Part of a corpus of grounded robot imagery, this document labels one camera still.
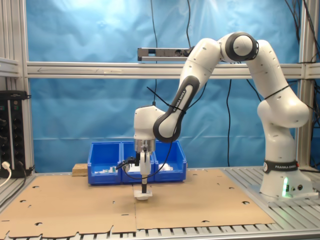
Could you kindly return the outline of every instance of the metal table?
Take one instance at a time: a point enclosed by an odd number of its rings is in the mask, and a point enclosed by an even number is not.
[[[165,229],[140,229],[136,233],[108,233],[102,234],[76,234],[60,240],[104,240],[104,239],[320,239],[320,199],[317,200],[297,200],[290,202],[273,203],[267,206],[248,187],[258,186],[263,179],[262,167],[227,167],[219,168],[230,177],[242,190],[271,218],[273,224],[255,225],[230,225],[230,226],[210,226],[210,227],[183,227]],[[27,178],[25,189],[36,177],[49,175],[68,175],[70,173],[36,173]],[[315,183],[320,183],[320,174],[305,173]],[[0,190],[0,203],[10,195],[23,179],[11,179],[9,183]],[[47,240],[47,238],[28,237],[16,238],[16,240]]]

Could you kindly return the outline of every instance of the franka emika robot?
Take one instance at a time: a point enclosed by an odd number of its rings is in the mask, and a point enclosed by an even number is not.
[[[303,126],[310,110],[289,87],[271,45],[265,40],[256,41],[244,32],[230,33],[218,41],[204,38],[198,42],[183,66],[178,91],[166,112],[154,105],[135,110],[136,158],[126,159],[117,166],[127,173],[130,164],[140,164],[142,188],[134,191],[134,196],[138,200],[152,196],[151,190],[147,190],[147,179],[156,139],[171,143],[179,137],[186,110],[220,61],[245,62],[257,91],[264,97],[257,108],[265,134],[260,192],[275,201],[318,196],[311,180],[298,169],[295,141],[289,130]]]

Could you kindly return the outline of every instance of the white power cord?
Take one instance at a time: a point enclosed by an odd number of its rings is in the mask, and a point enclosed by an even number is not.
[[[9,176],[8,176],[8,178],[0,185],[0,188],[1,188],[2,186],[4,186],[4,185],[10,180],[11,174],[12,174],[11,169],[10,169],[10,163],[8,163],[7,161],[5,161],[5,162],[2,163],[2,167],[9,172]]]

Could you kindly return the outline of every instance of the blue curtain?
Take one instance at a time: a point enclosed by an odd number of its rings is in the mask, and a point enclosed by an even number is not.
[[[189,47],[187,0],[152,1],[158,47]],[[30,61],[135,63],[137,48],[156,46],[149,0],[26,3]],[[269,41],[281,63],[298,62],[294,21],[285,1],[190,0],[190,7],[191,45],[243,31]],[[44,173],[69,172],[75,163],[85,163],[91,142],[132,139],[135,109],[152,103],[146,87],[153,88],[155,80],[37,78],[30,85],[36,171]],[[178,85],[177,79],[159,79],[157,93],[171,102]],[[202,99],[184,117],[179,140],[189,167],[227,165],[228,87],[226,79],[209,80]],[[159,100],[156,104],[167,109]],[[245,79],[232,81],[231,166],[263,164],[258,104]]]

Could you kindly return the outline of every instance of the blue plastic bin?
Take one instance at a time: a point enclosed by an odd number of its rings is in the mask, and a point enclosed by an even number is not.
[[[159,164],[163,164],[168,155],[170,143],[157,141],[155,143],[154,154],[154,171],[158,171]],[[187,160],[179,141],[174,141],[170,154],[166,161],[172,171],[160,171],[154,176],[155,182],[182,182],[187,175]]]
[[[122,161],[127,159],[128,157],[136,157],[135,145],[133,141],[122,141],[121,148],[122,148],[122,155],[121,155]],[[154,161],[153,154],[151,154],[150,156],[150,163],[151,163],[150,174],[153,174],[155,171],[155,161]],[[124,184],[141,183],[142,175],[140,174],[139,171],[132,171],[132,172],[130,171],[130,172],[127,172],[127,174],[133,178],[139,178],[139,179],[130,178],[121,169],[122,183]],[[147,181],[148,183],[153,183],[155,181],[155,176],[148,177]]]
[[[91,185],[120,184],[121,170],[117,172],[95,173],[109,170],[121,162],[121,142],[93,142],[88,158],[88,183]]]

